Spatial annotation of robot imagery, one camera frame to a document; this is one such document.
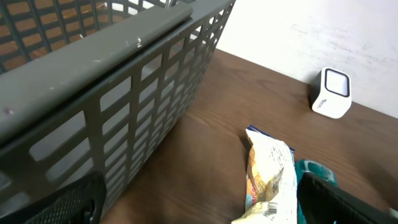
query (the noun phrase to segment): barcode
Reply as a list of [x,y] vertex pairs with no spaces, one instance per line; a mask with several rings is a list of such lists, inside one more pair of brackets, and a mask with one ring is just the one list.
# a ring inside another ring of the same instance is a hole
[[278,204],[274,202],[268,203],[268,209],[263,213],[263,215],[273,221],[278,211],[277,205]]

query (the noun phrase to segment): black object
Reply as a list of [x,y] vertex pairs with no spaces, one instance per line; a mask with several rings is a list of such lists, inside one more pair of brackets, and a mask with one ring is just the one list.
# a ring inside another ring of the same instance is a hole
[[298,184],[297,197],[308,224],[313,223],[398,223],[317,175],[306,172]]
[[94,172],[26,208],[0,219],[0,223],[96,224],[106,197],[103,175]]
[[316,75],[315,79],[311,82],[311,91],[310,91],[310,108],[312,107],[315,100],[317,100],[319,94],[321,93],[321,85],[322,85],[322,71]]

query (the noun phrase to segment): wooden table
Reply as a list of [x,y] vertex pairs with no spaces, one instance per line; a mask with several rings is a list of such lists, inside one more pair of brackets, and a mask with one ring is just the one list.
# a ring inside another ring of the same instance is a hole
[[380,210],[397,209],[398,119],[356,103],[330,119],[312,112],[307,96],[307,84],[216,50],[191,108],[103,224],[240,217],[249,124],[293,147],[295,160],[329,167],[343,190]]

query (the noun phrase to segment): small white speaker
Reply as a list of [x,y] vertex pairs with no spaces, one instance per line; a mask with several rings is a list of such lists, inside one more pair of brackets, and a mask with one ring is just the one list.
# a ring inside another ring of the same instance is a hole
[[311,109],[330,118],[341,118],[351,106],[351,80],[343,72],[323,68],[311,84]]

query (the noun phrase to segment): snack wrapper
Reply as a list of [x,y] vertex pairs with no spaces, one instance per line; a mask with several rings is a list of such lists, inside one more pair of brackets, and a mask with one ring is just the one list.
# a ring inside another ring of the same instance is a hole
[[294,150],[253,125],[246,128],[246,133],[252,144],[246,175],[246,213],[232,224],[296,223]]

